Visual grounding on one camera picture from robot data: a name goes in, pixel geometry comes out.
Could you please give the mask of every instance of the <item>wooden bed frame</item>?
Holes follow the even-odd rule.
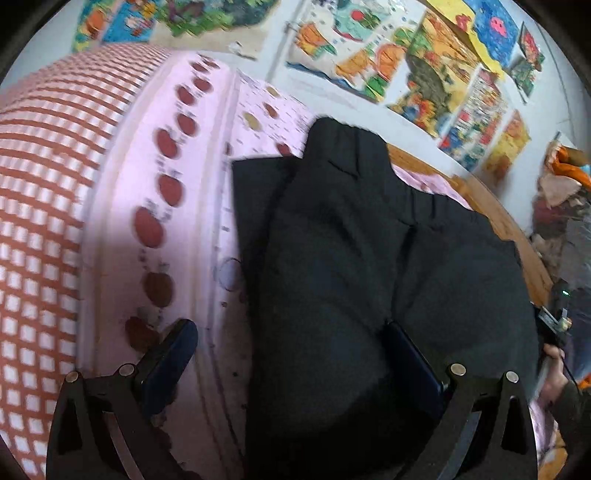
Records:
[[[480,180],[470,174],[466,178],[447,177],[432,166],[393,145],[388,144],[388,153],[390,162],[405,170],[425,175],[441,175],[455,191],[466,199],[473,210],[485,215],[490,220],[493,230],[501,239],[513,240],[521,257],[523,276],[530,293],[530,300],[538,306],[547,304],[553,282],[546,267],[511,215]]]

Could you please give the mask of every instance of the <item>sleeve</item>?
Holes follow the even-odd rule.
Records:
[[[569,454],[591,437],[591,388],[581,394],[569,382],[558,400],[550,407]]]

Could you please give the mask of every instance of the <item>yellow poster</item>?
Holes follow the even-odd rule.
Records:
[[[463,0],[427,0],[427,2],[468,35],[470,43],[486,68],[499,75],[501,79],[504,78],[505,72],[501,63],[491,57],[487,46],[478,38],[474,29],[475,13]]]
[[[408,90],[388,108],[438,137],[465,100],[478,57],[440,17],[428,10],[406,60],[410,70]]]
[[[505,178],[513,162],[530,140],[527,127],[519,111],[515,110],[484,165],[484,169],[494,178],[495,184]]]

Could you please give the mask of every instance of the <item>colorful poster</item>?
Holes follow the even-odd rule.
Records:
[[[466,32],[486,67],[503,78],[509,66],[517,26],[498,0],[427,0],[457,27]]]
[[[466,103],[439,148],[467,171],[472,171],[486,149],[507,109],[496,75],[481,70]]]
[[[499,0],[464,0],[476,14],[473,29],[493,60],[506,69],[519,29]],[[480,54],[479,47],[474,45]]]
[[[503,130],[484,165],[485,170],[492,175],[495,184],[505,178],[515,159],[530,140],[527,127],[519,111],[515,110],[511,121]]]
[[[541,65],[544,61],[544,54],[540,53],[538,57],[538,64]],[[519,94],[523,101],[527,103],[532,92],[534,91],[535,80],[538,70],[527,60],[521,58],[517,64],[511,69],[511,78],[515,81]]]
[[[147,42],[154,28],[158,0],[124,2],[106,29],[103,42]]]
[[[256,58],[280,0],[86,0],[74,51],[102,42],[149,42]]]
[[[281,0],[166,0],[150,43],[237,53],[255,59]]]
[[[542,62],[544,61],[544,55],[540,51],[539,46],[535,42],[534,36],[527,29],[525,24],[521,26],[521,34],[519,35],[519,46],[525,59],[531,63],[536,70],[542,71]]]
[[[287,65],[380,102],[425,7],[387,0],[327,0],[310,6]]]
[[[78,28],[72,44],[74,53],[100,44],[105,30],[111,24],[113,12],[119,9],[122,1],[86,0],[82,13],[80,13]]]
[[[465,97],[478,58],[430,10],[408,48],[409,91],[388,108],[438,137]]]

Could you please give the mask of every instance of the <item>black jacket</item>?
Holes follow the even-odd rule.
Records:
[[[404,366],[378,335],[389,319],[446,364],[514,370],[533,391],[539,345],[515,245],[408,187],[380,137],[319,119],[302,160],[237,161],[233,182],[254,342],[250,478],[377,479],[422,445],[432,425],[393,381]]]

